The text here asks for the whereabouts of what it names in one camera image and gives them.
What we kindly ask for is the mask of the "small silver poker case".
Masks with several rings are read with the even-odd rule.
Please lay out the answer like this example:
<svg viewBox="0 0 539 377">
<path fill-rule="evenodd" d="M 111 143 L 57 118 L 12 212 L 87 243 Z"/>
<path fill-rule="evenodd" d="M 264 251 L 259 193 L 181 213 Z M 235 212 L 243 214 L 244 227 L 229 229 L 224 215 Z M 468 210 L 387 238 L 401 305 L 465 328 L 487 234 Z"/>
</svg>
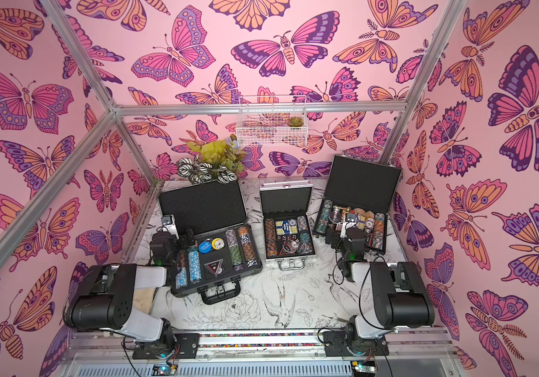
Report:
<svg viewBox="0 0 539 377">
<path fill-rule="evenodd" d="M 259 195 L 263 214 L 266 260 L 281 271 L 303 270 L 316 256 L 307 216 L 310 181 L 265 183 Z"/>
</svg>

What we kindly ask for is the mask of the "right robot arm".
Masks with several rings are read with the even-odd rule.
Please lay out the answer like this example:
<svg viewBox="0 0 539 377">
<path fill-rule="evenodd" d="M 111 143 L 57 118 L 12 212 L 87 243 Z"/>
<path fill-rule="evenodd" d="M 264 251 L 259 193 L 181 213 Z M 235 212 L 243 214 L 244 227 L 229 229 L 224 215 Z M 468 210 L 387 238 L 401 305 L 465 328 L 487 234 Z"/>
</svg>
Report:
<svg viewBox="0 0 539 377">
<path fill-rule="evenodd" d="M 412 262 L 388 263 L 381 254 L 369 261 L 365 255 L 376 248 L 374 240 L 386 244 L 384 220 L 369 229 L 345 221 L 335 249 L 341 254 L 337 266 L 345 281 L 357 284 L 358 314 L 346 326 L 347 339 L 353 342 L 381 339 L 392 331 L 421 328 L 434 324 L 435 312 L 420 273 Z"/>
</svg>

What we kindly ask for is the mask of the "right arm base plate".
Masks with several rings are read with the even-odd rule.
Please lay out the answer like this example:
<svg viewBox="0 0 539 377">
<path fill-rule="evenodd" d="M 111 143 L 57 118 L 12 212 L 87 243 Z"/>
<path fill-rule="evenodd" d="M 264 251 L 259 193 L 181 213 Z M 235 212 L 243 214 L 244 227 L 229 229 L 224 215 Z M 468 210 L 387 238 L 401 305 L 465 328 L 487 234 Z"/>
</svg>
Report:
<svg viewBox="0 0 539 377">
<path fill-rule="evenodd" d="M 386 339 L 362 339 L 346 331 L 323 330 L 318 339 L 324 345 L 328 357 L 388 356 L 390 351 Z"/>
</svg>

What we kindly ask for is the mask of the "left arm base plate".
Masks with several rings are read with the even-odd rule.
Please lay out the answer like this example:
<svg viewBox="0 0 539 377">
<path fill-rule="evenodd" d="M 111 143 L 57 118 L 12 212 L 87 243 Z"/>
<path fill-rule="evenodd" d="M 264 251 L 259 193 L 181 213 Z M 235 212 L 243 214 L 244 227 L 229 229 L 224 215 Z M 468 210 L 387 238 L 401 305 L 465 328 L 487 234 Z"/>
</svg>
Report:
<svg viewBox="0 0 539 377">
<path fill-rule="evenodd" d="M 178 333 L 168 342 L 137 342 L 132 358 L 135 360 L 194 359 L 200 343 L 199 333 Z"/>
</svg>

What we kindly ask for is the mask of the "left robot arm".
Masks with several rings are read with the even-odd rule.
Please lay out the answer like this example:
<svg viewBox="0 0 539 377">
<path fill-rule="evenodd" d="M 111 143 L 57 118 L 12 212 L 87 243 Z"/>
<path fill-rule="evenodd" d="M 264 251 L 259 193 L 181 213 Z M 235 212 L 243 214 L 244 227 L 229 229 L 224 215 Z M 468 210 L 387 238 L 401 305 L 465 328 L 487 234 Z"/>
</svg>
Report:
<svg viewBox="0 0 539 377">
<path fill-rule="evenodd" d="M 150 241 L 148 265 L 108 264 L 90 270 L 73 290 L 63 321 L 76 331 L 108 331 L 144 346 L 171 349 L 175 336 L 167 320 L 134 306 L 135 292 L 169 285 L 179 246 L 173 215 L 161 218 Z"/>
</svg>

